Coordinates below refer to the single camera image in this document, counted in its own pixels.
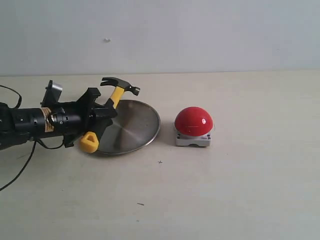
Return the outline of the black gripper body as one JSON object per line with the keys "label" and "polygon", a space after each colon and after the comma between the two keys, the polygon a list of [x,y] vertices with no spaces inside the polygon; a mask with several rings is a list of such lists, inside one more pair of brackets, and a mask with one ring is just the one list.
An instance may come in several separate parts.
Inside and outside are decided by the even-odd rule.
{"label": "black gripper body", "polygon": [[58,102],[51,107],[53,132],[63,137],[65,148],[73,147],[84,134],[95,100],[92,96],[81,96],[77,101]]}

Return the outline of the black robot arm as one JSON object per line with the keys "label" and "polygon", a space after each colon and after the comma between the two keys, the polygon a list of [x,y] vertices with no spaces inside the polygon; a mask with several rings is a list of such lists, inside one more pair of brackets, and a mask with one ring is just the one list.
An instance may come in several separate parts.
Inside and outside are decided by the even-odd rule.
{"label": "black robot arm", "polygon": [[70,148],[87,132],[94,132],[100,138],[117,116],[112,101],[105,105],[96,103],[101,95],[96,87],[89,87],[76,101],[59,102],[61,93],[60,88],[47,86],[38,108],[10,108],[1,103],[0,148],[60,136],[63,145]]}

